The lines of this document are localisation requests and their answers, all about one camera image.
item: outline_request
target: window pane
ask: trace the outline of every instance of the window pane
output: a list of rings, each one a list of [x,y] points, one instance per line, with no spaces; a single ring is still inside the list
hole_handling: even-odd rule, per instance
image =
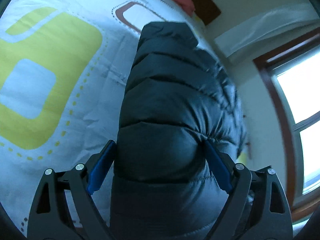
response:
[[[277,79],[296,123],[320,111],[320,53],[280,74]]]
[[[308,193],[320,185],[320,121],[300,132],[303,162],[304,190]]]

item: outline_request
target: black puffer jacket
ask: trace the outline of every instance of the black puffer jacket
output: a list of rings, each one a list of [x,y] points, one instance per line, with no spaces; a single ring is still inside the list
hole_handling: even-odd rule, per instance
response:
[[[118,240],[203,239],[222,192],[202,153],[213,140],[233,160],[245,128],[236,87],[185,23],[141,33],[122,103],[110,227]]]

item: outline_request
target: wooden window frame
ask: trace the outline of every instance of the wooden window frame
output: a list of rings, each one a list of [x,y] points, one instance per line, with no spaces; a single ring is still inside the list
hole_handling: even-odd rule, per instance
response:
[[[296,156],[294,140],[292,137],[292,127],[287,118],[287,112],[281,101],[281,97],[272,82],[271,70],[295,59],[298,56],[310,51],[320,45],[320,27],[306,33],[266,54],[263,54],[253,60],[260,76],[268,89],[270,97],[276,109],[279,124],[282,131],[284,142],[284,151],[287,166],[287,191],[286,196],[292,211],[292,221],[298,221],[314,212],[320,206],[320,194],[314,195],[308,201],[302,204],[294,204],[296,194]]]

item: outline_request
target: silver screw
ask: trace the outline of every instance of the silver screw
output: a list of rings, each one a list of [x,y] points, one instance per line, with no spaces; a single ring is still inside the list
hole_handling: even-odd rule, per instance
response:
[[[51,173],[52,173],[52,169],[47,169],[44,172],[45,175],[50,175]]]
[[[241,164],[241,163],[237,163],[236,164],[236,169],[242,171],[242,170],[244,170],[244,165]]]
[[[273,175],[273,174],[276,174],[276,171],[275,171],[274,169],[269,168],[269,169],[268,169],[268,173],[269,173],[270,175]]]
[[[84,165],[82,164],[82,163],[80,163],[80,164],[78,164],[77,166],[76,166],[76,170],[77,171],[80,171],[80,170],[82,170],[84,168]]]

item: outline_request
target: window frame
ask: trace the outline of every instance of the window frame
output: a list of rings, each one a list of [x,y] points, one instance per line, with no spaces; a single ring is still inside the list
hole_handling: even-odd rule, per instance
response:
[[[282,130],[287,166],[286,195],[294,222],[309,215],[320,205],[320,187],[302,194],[304,166],[300,139],[300,131],[320,120],[320,112],[296,124],[289,103],[276,80],[276,74],[290,69],[306,57],[319,52],[319,49],[320,27],[253,60],[271,96]]]

